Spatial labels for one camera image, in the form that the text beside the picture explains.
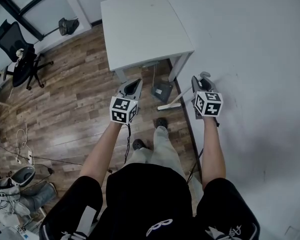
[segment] black t-shirt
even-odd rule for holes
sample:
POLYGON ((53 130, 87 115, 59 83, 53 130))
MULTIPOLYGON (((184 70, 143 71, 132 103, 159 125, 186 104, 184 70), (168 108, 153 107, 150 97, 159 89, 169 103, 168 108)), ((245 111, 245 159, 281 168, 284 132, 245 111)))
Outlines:
MULTIPOLYGON (((226 179, 212 180, 193 217, 186 180, 170 168, 143 163, 128 164, 110 175, 106 185, 107 208, 89 240, 116 239, 259 239, 259 224, 235 186, 226 179)), ((59 240, 73 234, 87 206, 103 204, 99 183, 78 178, 53 207, 40 228, 40 239, 59 240)))

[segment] forearm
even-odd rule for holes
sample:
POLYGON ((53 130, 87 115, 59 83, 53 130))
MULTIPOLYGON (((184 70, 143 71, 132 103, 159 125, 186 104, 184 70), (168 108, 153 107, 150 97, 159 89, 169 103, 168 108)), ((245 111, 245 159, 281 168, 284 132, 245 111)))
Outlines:
POLYGON ((110 122, 105 132, 84 161, 80 176, 94 178, 102 186, 122 124, 110 122))
POLYGON ((202 187, 217 178, 226 177, 226 165, 221 150, 217 125, 213 117, 204 118, 204 144, 202 154, 202 187))

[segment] black office chair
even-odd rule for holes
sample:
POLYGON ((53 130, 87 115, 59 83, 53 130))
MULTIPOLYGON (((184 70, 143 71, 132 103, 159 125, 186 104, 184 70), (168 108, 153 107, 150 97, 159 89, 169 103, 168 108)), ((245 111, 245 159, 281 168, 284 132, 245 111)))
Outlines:
POLYGON ((1 73, 3 76, 0 75, 0 77, 5 79, 6 75, 12 75, 13 87, 22 85, 28 79, 28 83, 26 85, 27 90, 31 90, 30 83, 32 78, 35 77, 39 86, 41 88, 45 87, 44 84, 40 83, 37 72, 47 65, 53 65, 54 62, 50 61, 38 66, 41 57, 44 55, 41 53, 37 57, 34 45, 25 41, 19 24, 16 21, 9 24, 7 20, 5 20, 0 26, 0 48, 5 51, 13 62, 17 62, 18 60, 16 52, 21 48, 24 49, 22 59, 14 68, 14 72, 8 71, 8 67, 6 67, 1 73))

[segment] white desk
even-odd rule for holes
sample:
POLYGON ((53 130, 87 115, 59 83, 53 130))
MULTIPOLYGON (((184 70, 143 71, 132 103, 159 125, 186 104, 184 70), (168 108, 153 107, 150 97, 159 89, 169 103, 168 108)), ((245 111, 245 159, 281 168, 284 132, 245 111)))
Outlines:
POLYGON ((168 0, 106 0, 101 13, 109 68, 122 83, 124 69, 178 57, 171 82, 194 51, 168 0))

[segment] foot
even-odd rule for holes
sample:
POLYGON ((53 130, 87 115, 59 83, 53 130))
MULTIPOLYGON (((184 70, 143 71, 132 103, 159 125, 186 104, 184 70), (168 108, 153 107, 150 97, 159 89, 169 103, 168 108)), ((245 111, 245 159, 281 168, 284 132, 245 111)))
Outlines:
POLYGON ((144 144, 144 142, 139 138, 137 138, 133 141, 132 147, 133 147, 133 150, 139 150, 141 148, 147 148, 146 145, 144 144))
POLYGON ((155 128, 158 128, 158 126, 163 126, 164 128, 168 129, 168 121, 167 119, 160 117, 155 121, 154 126, 155 128))

